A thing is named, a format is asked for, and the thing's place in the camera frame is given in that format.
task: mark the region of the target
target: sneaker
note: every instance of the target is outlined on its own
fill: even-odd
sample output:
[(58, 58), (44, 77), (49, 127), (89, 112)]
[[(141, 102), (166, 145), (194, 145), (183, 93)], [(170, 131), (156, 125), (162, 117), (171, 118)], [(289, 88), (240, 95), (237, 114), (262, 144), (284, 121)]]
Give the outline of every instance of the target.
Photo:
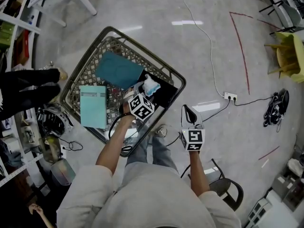
[(168, 133), (168, 130), (167, 128), (165, 127), (166, 125), (165, 124), (162, 124), (158, 127), (158, 129), (155, 131), (155, 135), (161, 137), (161, 138), (164, 138), (167, 136), (167, 133)]
[(57, 68), (60, 76), (59, 76), (59, 80), (66, 80), (67, 79), (67, 73), (60, 67)]

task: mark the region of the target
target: white sleeve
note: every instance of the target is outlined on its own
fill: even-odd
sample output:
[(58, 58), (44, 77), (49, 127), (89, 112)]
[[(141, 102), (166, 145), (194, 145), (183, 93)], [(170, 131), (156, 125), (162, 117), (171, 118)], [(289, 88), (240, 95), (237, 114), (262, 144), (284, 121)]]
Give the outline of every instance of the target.
[(81, 168), (57, 210), (57, 227), (86, 227), (112, 194), (112, 173), (108, 168)]
[(217, 228), (241, 228), (241, 222), (235, 212), (216, 192), (204, 192), (199, 199), (211, 214)]

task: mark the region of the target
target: light blue book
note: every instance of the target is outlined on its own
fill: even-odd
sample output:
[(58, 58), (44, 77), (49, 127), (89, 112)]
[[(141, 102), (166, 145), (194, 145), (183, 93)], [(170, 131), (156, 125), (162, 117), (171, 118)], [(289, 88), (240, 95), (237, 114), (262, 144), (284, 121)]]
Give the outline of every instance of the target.
[(105, 86), (80, 86), (80, 122), (84, 127), (106, 127)]

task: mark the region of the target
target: jeans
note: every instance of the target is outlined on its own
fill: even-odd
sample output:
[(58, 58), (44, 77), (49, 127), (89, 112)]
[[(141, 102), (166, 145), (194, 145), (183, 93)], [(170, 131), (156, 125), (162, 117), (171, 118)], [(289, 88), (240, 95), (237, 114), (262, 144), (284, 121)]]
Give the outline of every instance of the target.
[(50, 102), (60, 93), (60, 87), (42, 86), (34, 90), (23, 90), (30, 86), (41, 86), (48, 82), (57, 83), (60, 72), (58, 69), (21, 70), (4, 73), (0, 78), (2, 93), (2, 109), (0, 120), (5, 120), (14, 114), (38, 107)]
[[(127, 164), (131, 164), (134, 162), (147, 162), (147, 147), (149, 144), (149, 140), (151, 135), (147, 135), (144, 140), (137, 146), (137, 148), (131, 153), (128, 157)], [(153, 135), (152, 136), (152, 153), (153, 153), (153, 164), (154, 165), (162, 165), (166, 167), (173, 168), (177, 171), (177, 168), (171, 159), (171, 151), (164, 145), (164, 139)]]

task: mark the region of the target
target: concrete floor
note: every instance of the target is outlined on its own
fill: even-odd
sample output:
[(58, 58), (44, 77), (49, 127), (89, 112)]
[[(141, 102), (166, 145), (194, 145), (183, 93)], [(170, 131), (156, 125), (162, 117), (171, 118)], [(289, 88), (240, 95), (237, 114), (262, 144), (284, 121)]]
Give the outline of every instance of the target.
[[(172, 25), (172, 21), (191, 20), (183, 0), (90, 0), (98, 11), (90, 13), (78, 0), (65, 0), (53, 11), (61, 16), (67, 27), (63, 28), (44, 15), (41, 17), (41, 34), (36, 44), (36, 68), (50, 60), (71, 74), (87, 48), (106, 26), (142, 29), (126, 34), (163, 59), (187, 80), (187, 86), (161, 123), (180, 129), (180, 112), (183, 104), (217, 101), (221, 108), (228, 103), (220, 98), (214, 88), (210, 63), (210, 41), (195, 25)], [(289, 78), (278, 79), (278, 74), (267, 71), (276, 65), (272, 50), (265, 43), (275, 40), (269, 36), (273, 28), (256, 19), (270, 21), (258, 11), (266, 7), (262, 0), (186, 0), (195, 20), (208, 32), (213, 41), (213, 62), (219, 91), (237, 94), (238, 103), (267, 98), (282, 88), (289, 90), (290, 102), (279, 133), (276, 126), (263, 127), (263, 114), (268, 101), (235, 107), (233, 104), (219, 115), (205, 122), (206, 142), (200, 156), (205, 168), (212, 167), (214, 158), (228, 178), (244, 189), (244, 200), (237, 215), (245, 223), (255, 202), (271, 186), (273, 178), (282, 169), (293, 152), (295, 134), (299, 127), (302, 88)], [(254, 19), (232, 14), (237, 27), (248, 70), (248, 93), (244, 60), (229, 12), (246, 14)], [(202, 118), (217, 110), (202, 112)], [(66, 140), (81, 142), (84, 149), (68, 152), (67, 160), (77, 172), (83, 165), (94, 164), (103, 144), (74, 120), (72, 132)], [(166, 142), (177, 133), (169, 134)], [(280, 146), (267, 160), (258, 158)], [(189, 164), (189, 157), (177, 141), (170, 146), (172, 158), (180, 172)], [(126, 159), (120, 158), (114, 175), (119, 186)]]

